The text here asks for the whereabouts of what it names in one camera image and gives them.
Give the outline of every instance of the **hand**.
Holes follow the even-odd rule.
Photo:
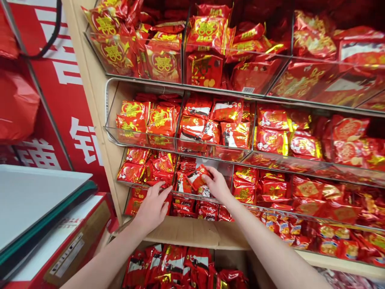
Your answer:
[[[223,205],[226,205],[227,201],[232,198],[232,194],[226,184],[223,175],[215,168],[206,166],[209,172],[213,175],[211,179],[207,175],[203,175],[202,178],[210,189],[210,193],[216,197]]]
[[[137,228],[144,230],[146,235],[158,227],[167,214],[168,202],[163,203],[170,193],[172,186],[159,194],[159,189],[163,184],[165,184],[164,181],[156,183],[148,189],[146,198],[143,200],[135,218],[132,220],[132,223],[134,223]]]

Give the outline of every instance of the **barcode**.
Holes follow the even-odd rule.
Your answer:
[[[253,93],[253,92],[254,92],[254,88],[247,88],[247,87],[244,87],[244,88],[242,89],[242,92]]]

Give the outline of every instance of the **forearm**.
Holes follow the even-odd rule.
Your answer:
[[[331,288],[302,257],[234,197],[224,203],[278,289]]]
[[[62,288],[107,288],[145,237],[146,232],[131,223]]]

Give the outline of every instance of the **red bag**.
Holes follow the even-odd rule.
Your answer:
[[[0,144],[14,145],[33,133],[40,97],[18,69],[7,64],[2,61],[0,69]]]

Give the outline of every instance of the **cardboard box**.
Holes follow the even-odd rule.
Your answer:
[[[92,259],[115,220],[107,194],[91,196],[41,240],[5,288],[59,288]]]

